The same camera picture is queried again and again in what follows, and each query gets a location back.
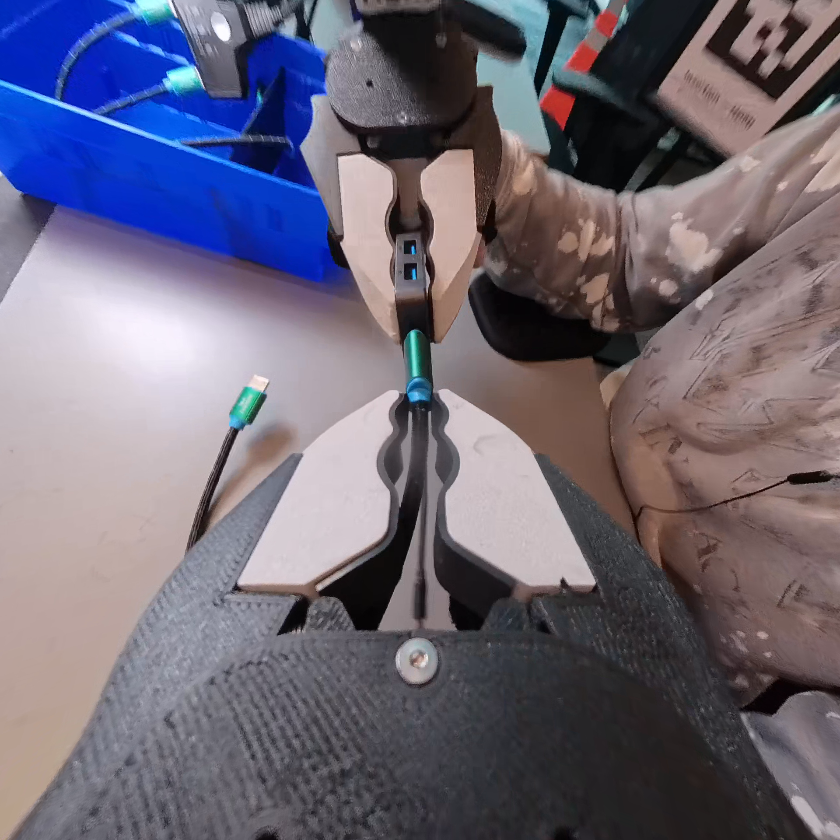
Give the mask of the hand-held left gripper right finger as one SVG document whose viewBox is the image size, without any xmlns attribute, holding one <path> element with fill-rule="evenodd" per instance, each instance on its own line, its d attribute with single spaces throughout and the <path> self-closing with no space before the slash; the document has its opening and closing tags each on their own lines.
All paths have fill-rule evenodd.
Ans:
<svg viewBox="0 0 840 840">
<path fill-rule="evenodd" d="M 595 576 L 537 456 L 463 397 L 435 395 L 434 569 L 454 601 L 589 594 Z"/>
</svg>

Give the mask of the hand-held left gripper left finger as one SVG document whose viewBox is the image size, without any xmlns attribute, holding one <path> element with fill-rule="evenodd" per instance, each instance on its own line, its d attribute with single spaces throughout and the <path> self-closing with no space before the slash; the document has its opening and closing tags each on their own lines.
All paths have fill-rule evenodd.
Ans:
<svg viewBox="0 0 840 840">
<path fill-rule="evenodd" d="M 386 546 L 403 473 L 399 391 L 332 425 L 303 452 L 237 588 L 316 597 L 319 585 Z"/>
</svg>

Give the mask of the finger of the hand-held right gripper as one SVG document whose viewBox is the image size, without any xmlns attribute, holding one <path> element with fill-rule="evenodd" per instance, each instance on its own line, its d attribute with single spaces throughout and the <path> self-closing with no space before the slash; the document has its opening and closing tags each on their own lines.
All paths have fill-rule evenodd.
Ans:
<svg viewBox="0 0 840 840">
<path fill-rule="evenodd" d="M 478 251 L 473 151 L 448 150 L 425 167 L 420 198 L 431 224 L 433 339 L 441 343 L 465 302 Z"/>
<path fill-rule="evenodd" d="M 362 153 L 340 156 L 338 171 L 343 254 L 372 317 L 398 343 L 394 240 L 388 227 L 397 198 L 396 176 L 388 166 Z"/>
</svg>

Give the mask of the black usb hub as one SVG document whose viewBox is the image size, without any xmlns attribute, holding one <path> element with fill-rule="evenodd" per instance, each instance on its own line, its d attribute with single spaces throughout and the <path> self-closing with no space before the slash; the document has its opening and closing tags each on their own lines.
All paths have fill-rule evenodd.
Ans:
<svg viewBox="0 0 840 840">
<path fill-rule="evenodd" d="M 393 257 L 397 341 L 404 345 L 408 335 L 415 330 L 432 339 L 430 279 L 423 231 L 418 229 L 398 234 Z"/>
</svg>

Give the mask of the black hdmi switch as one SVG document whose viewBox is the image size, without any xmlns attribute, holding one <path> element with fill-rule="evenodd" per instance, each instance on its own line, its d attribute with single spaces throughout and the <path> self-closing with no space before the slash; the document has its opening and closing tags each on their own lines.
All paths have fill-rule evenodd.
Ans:
<svg viewBox="0 0 840 840">
<path fill-rule="evenodd" d="M 246 99 L 249 29 L 241 3 L 171 1 L 203 88 L 212 99 Z"/>
</svg>

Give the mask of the blue storage bin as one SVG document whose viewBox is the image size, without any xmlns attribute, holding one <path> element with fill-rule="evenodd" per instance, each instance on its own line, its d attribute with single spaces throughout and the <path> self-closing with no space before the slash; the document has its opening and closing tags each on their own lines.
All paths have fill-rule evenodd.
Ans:
<svg viewBox="0 0 840 840">
<path fill-rule="evenodd" d="M 328 216 L 299 151 L 325 93 L 324 50 L 284 29 L 246 55 L 244 100 L 203 90 L 158 95 L 110 116 L 96 110 L 192 68 L 174 19 L 128 22 L 60 69 L 78 40 L 134 2 L 2 2 L 2 174 L 21 193 L 305 280 L 338 272 Z M 268 175 L 232 160 L 258 85 L 287 71 L 295 145 Z"/>
</svg>

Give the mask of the person's right forearm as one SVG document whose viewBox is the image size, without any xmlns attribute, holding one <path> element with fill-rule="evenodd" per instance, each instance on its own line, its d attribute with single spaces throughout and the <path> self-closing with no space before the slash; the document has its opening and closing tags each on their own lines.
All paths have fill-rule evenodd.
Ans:
<svg viewBox="0 0 840 840">
<path fill-rule="evenodd" d="M 663 326 L 713 298 L 760 160 L 740 155 L 676 187 L 616 193 L 550 169 L 501 135 L 497 235 L 478 266 L 496 285 L 605 333 Z"/>
</svg>

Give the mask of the orange traffic cone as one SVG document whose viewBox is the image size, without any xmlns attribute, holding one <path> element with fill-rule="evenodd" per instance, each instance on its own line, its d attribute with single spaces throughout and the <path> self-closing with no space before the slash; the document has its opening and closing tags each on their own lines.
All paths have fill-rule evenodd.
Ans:
<svg viewBox="0 0 840 840">
<path fill-rule="evenodd" d="M 560 38 L 571 17 L 584 19 L 588 15 L 588 9 L 593 10 L 592 26 L 563 66 L 564 71 L 582 75 L 593 68 L 596 58 L 615 34 L 626 6 L 627 1 L 610 1 L 605 7 L 601 7 L 598 2 L 548 2 L 549 21 L 543 37 L 537 74 L 534 78 L 537 93 L 541 92 L 551 69 L 554 54 L 560 44 Z M 552 84 L 550 89 L 540 97 L 540 110 L 543 116 L 551 119 L 559 130 L 565 130 L 575 100 L 575 94 L 561 91 Z"/>
</svg>

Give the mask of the framed tag sign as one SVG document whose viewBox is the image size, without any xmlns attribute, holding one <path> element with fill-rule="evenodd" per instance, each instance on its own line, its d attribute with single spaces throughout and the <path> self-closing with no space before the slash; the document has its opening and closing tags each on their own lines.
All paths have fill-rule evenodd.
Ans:
<svg viewBox="0 0 840 840">
<path fill-rule="evenodd" d="M 838 1 L 716 2 L 655 93 L 714 151 L 745 151 L 838 85 Z"/>
</svg>

